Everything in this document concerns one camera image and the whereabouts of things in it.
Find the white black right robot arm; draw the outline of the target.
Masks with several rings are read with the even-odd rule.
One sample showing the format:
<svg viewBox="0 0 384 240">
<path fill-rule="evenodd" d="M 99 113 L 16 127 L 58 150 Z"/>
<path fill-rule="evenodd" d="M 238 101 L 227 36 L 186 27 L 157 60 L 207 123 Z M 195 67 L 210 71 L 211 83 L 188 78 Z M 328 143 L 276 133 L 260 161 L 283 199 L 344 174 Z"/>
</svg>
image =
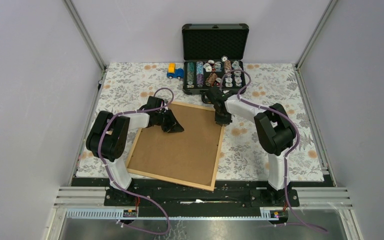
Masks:
<svg viewBox="0 0 384 240">
<path fill-rule="evenodd" d="M 229 125 L 233 115 L 254 123 L 259 144 L 268 153 L 268 183 L 272 189 L 267 191 L 266 198 L 273 206 L 281 205 L 287 199 L 284 189 L 290 183 L 286 156 L 295 149 L 294 140 L 299 142 L 297 128 L 284 107 L 279 103 L 259 105 L 233 91 L 223 92 L 218 87 L 207 90 L 206 96 L 215 109 L 218 125 Z"/>
</svg>

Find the blue toy block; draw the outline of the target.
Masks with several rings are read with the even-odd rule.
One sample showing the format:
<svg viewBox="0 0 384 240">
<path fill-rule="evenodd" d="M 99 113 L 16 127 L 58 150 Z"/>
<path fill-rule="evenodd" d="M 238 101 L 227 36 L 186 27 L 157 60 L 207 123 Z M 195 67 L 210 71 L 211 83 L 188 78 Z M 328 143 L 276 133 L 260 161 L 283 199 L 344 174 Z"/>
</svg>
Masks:
<svg viewBox="0 0 384 240">
<path fill-rule="evenodd" d="M 169 69 L 167 71 L 166 77 L 169 79 L 181 80 L 184 78 L 184 70 L 182 68 Z"/>
</svg>

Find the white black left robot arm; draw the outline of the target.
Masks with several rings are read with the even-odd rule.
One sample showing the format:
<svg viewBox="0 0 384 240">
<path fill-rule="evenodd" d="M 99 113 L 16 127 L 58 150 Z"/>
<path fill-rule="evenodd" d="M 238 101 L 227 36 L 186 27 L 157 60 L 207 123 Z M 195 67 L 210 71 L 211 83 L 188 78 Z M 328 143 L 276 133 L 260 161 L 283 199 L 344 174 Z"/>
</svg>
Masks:
<svg viewBox="0 0 384 240">
<path fill-rule="evenodd" d="M 135 192 L 129 188 L 132 177 L 124 162 L 123 154 L 129 131 L 160 126 L 164 133 L 181 133 L 184 128 L 162 98 L 150 96 L 147 103 L 138 110 L 112 113 L 102 110 L 98 113 L 86 138 L 85 146 L 100 158 L 107 171 L 110 185 L 118 189 L 116 199 L 124 206 L 132 204 Z"/>
</svg>

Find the black poker chip case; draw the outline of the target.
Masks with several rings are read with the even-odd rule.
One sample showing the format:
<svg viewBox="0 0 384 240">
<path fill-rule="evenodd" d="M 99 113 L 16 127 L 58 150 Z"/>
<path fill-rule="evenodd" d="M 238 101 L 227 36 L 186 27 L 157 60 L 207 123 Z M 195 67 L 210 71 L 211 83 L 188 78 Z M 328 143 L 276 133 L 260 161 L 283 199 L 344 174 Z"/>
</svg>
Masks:
<svg viewBox="0 0 384 240">
<path fill-rule="evenodd" d="M 245 23 L 187 23 L 181 28 L 186 95 L 200 95 L 204 103 L 208 89 L 219 82 L 211 73 L 222 78 L 225 60 L 232 69 L 243 69 L 243 57 L 250 28 Z"/>
</svg>

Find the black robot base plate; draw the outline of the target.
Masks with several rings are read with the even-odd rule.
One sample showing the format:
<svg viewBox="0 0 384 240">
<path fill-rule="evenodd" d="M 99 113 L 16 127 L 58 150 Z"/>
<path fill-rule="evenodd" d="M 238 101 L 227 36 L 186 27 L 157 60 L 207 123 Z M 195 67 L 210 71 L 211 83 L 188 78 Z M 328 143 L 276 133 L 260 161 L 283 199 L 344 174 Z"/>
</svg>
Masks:
<svg viewBox="0 0 384 240">
<path fill-rule="evenodd" d="M 106 178 L 79 178 L 61 187 L 58 204 L 114 207 L 124 216 L 171 218 L 255 218 L 261 210 L 330 209 L 346 203 L 345 190 L 331 181 L 292 182 L 287 190 L 273 190 L 267 181 L 218 180 L 214 190 L 203 190 L 160 180 L 134 179 L 127 192 L 109 185 Z"/>
</svg>

